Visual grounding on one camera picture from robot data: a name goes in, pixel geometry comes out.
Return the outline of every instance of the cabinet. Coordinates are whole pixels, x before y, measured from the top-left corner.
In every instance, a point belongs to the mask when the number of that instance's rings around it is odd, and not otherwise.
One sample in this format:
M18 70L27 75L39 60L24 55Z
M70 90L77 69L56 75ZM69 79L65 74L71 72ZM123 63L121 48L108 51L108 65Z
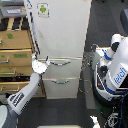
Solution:
M76 98L91 0L24 0L30 29L40 48L40 61L51 65L42 76L47 99Z
M22 30L25 18L18 20L18 30L12 30L16 18L9 18L7 30L0 31L0 94L12 94L29 83L33 73L31 55L34 47L29 29ZM34 95L44 97L43 83Z

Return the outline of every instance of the white refrigerator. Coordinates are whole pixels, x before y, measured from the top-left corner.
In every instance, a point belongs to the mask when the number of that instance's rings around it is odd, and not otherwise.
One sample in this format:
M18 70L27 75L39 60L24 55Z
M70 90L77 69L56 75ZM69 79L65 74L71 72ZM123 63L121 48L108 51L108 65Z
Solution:
M42 76L47 99L77 98L91 0L24 0L24 4L40 50L38 60L48 56L51 61Z

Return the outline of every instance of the white robot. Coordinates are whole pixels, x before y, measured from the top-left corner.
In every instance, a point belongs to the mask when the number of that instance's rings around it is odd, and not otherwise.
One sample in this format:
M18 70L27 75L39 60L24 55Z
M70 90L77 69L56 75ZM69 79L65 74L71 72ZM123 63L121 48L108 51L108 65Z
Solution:
M94 92L105 103L114 103L128 89L128 37L114 34L111 47L96 48L92 69Z
M45 73L50 65L47 57L46 62L36 60L36 53L32 54L32 68L34 73L30 77L30 82L18 93L10 95L7 99L8 105L0 106L0 128L16 128L18 124L17 116L22 113L25 106L38 89L40 74Z

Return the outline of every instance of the refrigerator door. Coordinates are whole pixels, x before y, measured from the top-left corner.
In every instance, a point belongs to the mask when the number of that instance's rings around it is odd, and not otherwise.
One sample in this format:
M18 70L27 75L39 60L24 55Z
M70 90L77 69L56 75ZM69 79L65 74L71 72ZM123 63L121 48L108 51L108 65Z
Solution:
M91 0L30 0L41 54L38 58L83 55Z

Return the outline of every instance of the robot logo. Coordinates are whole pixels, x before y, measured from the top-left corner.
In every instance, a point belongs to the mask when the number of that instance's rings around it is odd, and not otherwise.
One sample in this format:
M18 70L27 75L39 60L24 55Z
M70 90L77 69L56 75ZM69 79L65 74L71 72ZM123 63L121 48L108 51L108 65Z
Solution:
M117 74L117 77L114 78L114 81L115 81L118 85L122 82L123 78L125 77L126 72L127 72L127 71L126 71L124 68L120 68L120 71L119 71L119 73Z

